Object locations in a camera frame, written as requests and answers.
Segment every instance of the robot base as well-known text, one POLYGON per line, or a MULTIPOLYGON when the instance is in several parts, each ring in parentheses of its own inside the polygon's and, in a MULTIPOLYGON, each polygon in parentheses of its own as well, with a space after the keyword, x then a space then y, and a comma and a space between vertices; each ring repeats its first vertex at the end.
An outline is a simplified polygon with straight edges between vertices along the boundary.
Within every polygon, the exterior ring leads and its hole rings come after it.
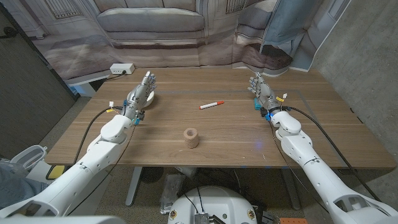
POLYGON ((218 186, 199 187, 199 192, 201 203, 198 189, 186 193, 192 203, 184 195, 175 201, 169 213, 168 224, 196 223, 195 214, 197 214, 197 211, 193 204, 198 209, 199 214, 203 214, 202 204, 204 213, 207 213, 209 217, 215 215, 224 223, 257 223, 253 207, 240 194, 218 186))

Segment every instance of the table leg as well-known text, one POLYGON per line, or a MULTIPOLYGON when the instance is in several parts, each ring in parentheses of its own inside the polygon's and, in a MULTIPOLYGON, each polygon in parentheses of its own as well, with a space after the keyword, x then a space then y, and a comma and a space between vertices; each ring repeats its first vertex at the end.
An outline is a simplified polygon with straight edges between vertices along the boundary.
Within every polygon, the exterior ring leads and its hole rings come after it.
POLYGON ((139 178, 141 176, 142 167, 135 167, 132 172, 129 192, 127 193, 126 205, 131 206, 134 203, 134 197, 138 189, 139 178))
POLYGON ((300 210, 301 209, 300 199, 299 195, 297 194, 296 186, 294 184, 292 171, 290 171, 290 169, 282 169, 281 172, 282 172, 282 177, 285 181, 287 193, 289 194, 290 201, 292 202, 292 208, 294 210, 300 210))

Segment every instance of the gray couch cushion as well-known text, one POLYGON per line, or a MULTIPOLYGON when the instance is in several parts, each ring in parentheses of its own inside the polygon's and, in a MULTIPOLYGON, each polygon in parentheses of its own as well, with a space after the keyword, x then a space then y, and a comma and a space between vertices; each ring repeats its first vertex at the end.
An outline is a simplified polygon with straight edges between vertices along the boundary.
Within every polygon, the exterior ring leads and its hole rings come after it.
POLYGON ((239 16, 239 24, 265 29, 275 4, 276 1, 261 1, 243 9, 239 16))
POLYGON ((173 7, 177 9, 186 9, 196 11, 196 0, 163 0, 164 7, 173 7))
POLYGON ((200 39, 205 36, 203 30, 190 32, 107 32, 114 40, 182 40, 200 39))
POLYGON ((126 0, 127 7, 164 7, 162 0, 126 0))
POLYGON ((109 9, 97 20, 108 32, 185 32, 205 27, 203 16, 197 12, 173 8, 109 9))
POLYGON ((116 7, 127 7, 124 0, 94 0, 100 12, 116 7))

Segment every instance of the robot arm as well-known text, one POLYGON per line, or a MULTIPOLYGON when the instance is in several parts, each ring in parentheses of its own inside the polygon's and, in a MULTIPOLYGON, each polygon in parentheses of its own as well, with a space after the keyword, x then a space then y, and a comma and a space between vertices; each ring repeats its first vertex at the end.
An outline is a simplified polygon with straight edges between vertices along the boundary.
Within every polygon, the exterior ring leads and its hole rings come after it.
POLYGON ((122 146, 127 143, 127 132, 133 121, 144 118, 141 111, 149 94, 155 89, 155 75, 147 72, 142 83, 127 96, 127 104, 121 114, 106 123, 101 134, 90 143, 87 153, 43 192, 25 201, 0 210, 0 218, 16 214, 25 216, 64 216, 76 196, 88 182, 120 156, 122 146))
POLYGON ((392 207, 361 195, 347 187, 313 149, 312 141, 301 130, 301 124, 286 111, 280 110, 275 95, 259 73, 251 78, 251 87, 258 102, 270 114, 271 123, 282 150, 304 170, 321 196, 336 224, 389 223, 398 217, 392 207))

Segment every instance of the power strip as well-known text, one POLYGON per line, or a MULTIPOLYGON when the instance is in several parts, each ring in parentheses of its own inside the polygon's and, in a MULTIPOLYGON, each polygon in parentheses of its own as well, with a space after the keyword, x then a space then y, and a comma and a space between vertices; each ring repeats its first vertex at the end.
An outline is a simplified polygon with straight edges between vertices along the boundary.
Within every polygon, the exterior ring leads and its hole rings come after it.
POLYGON ((123 71, 126 71, 126 74, 132 74, 136 68, 132 63, 114 63, 109 69, 113 75, 120 75, 123 71))

